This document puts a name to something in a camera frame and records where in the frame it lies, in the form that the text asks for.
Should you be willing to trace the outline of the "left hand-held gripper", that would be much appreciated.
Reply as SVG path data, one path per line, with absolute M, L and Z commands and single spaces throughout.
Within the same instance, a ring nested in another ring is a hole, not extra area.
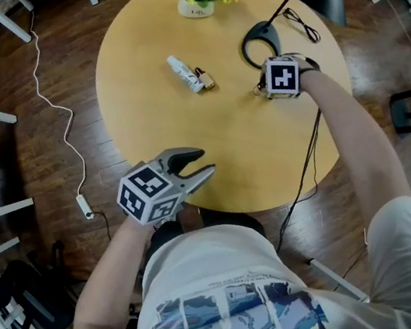
M 140 225 L 172 219 L 189 194 L 200 189 L 216 171 L 214 164 L 208 164 L 183 176 L 181 182 L 180 172 L 204 154 L 203 149 L 176 147 L 149 162 L 140 161 L 120 179 L 119 206 Z

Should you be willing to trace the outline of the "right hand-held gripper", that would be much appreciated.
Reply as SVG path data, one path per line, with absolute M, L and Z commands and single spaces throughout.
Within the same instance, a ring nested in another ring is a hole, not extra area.
M 258 91 L 266 98 L 291 98 L 300 95 L 299 62 L 296 56 L 270 57 L 262 64 Z

